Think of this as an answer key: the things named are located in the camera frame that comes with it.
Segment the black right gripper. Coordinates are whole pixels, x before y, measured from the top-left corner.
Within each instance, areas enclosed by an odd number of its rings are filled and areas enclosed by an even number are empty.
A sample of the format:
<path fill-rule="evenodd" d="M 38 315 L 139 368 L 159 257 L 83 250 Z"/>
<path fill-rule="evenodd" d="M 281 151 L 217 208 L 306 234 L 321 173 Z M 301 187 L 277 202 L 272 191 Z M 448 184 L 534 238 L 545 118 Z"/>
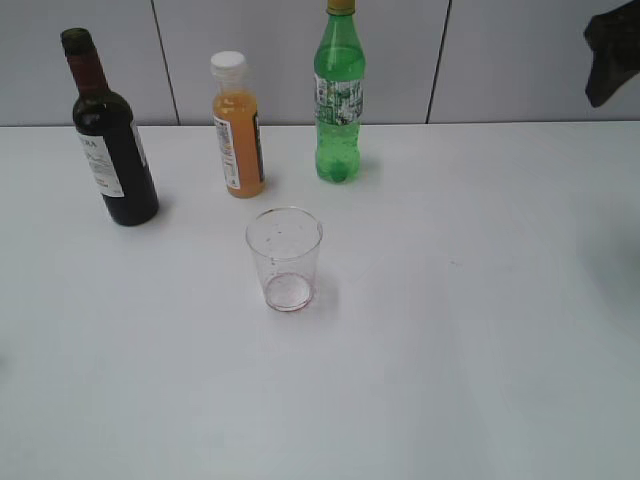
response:
<path fill-rule="evenodd" d="M 593 16 L 584 39 L 593 54 L 585 94 L 599 108 L 639 74 L 639 0 Z"/>

